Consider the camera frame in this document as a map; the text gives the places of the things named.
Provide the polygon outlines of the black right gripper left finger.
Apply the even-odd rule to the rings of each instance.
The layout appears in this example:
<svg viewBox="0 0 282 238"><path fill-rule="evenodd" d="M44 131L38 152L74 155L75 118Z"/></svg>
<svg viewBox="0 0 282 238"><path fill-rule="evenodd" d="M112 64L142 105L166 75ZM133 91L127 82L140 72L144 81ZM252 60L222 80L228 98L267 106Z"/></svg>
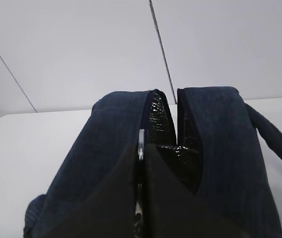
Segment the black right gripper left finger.
<svg viewBox="0 0 282 238"><path fill-rule="evenodd" d="M136 148L128 145L113 170L88 199L45 238L132 238L135 216Z"/></svg>

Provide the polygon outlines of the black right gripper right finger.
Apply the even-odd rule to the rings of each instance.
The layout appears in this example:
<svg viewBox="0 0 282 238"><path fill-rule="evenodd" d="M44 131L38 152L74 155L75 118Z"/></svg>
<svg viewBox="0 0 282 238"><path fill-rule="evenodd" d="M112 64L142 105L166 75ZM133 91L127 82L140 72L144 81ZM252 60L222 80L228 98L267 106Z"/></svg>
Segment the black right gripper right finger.
<svg viewBox="0 0 282 238"><path fill-rule="evenodd" d="M240 228L193 196L173 175L154 144L144 162L153 238L238 238Z"/></svg>

